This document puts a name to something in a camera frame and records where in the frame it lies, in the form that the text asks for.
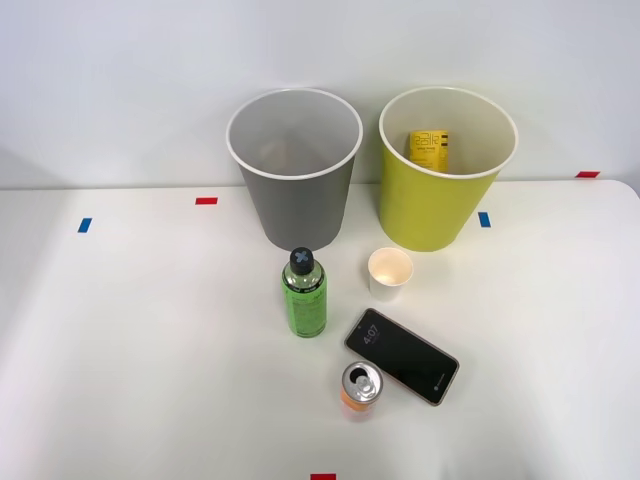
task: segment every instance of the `can lid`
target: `can lid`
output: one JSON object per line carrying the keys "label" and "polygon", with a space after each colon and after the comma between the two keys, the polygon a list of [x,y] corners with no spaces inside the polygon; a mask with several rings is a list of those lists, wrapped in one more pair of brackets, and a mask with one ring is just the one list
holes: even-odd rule
{"label": "can lid", "polygon": [[313,271],[313,253],[306,247],[294,248],[289,256],[291,271],[296,275],[308,275]]}
{"label": "can lid", "polygon": [[373,403],[382,391],[382,373],[372,363],[355,362],[342,374],[342,386],[352,400]]}

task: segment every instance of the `smartphone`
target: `smartphone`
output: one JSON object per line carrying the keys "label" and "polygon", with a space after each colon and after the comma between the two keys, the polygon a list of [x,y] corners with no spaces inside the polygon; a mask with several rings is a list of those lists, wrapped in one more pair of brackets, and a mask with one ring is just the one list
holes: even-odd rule
{"label": "smartphone", "polygon": [[434,406],[442,403],[460,368],[451,355],[373,308],[344,344]]}

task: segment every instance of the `trash can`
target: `trash can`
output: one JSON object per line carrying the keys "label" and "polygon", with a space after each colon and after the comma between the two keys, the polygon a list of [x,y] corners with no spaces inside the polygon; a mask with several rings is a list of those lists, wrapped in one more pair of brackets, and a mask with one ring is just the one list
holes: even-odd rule
{"label": "trash can", "polygon": [[[453,87],[424,87],[391,100],[380,115],[380,223],[397,244],[430,252],[449,245],[518,146],[518,130],[497,104]],[[409,160],[409,134],[448,130],[449,169]]]}
{"label": "trash can", "polygon": [[343,99],[287,89],[245,103],[227,127],[267,238],[285,250],[322,248],[342,225],[362,121]]}

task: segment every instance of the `bottle cap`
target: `bottle cap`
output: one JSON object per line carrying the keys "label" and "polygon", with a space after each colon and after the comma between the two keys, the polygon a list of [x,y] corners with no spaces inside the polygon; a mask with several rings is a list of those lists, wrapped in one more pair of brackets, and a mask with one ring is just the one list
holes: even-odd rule
{"label": "bottle cap", "polygon": [[291,271],[296,275],[307,275],[313,271],[313,253],[305,247],[294,248],[289,257]]}

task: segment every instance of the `white wall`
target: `white wall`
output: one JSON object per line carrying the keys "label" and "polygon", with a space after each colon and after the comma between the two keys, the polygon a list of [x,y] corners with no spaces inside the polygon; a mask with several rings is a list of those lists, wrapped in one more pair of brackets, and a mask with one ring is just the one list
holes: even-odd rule
{"label": "white wall", "polygon": [[7,0],[0,187],[238,184],[224,145],[268,89],[337,93],[367,128],[412,86],[488,95],[521,131],[503,178],[579,170],[640,189],[632,0]]}

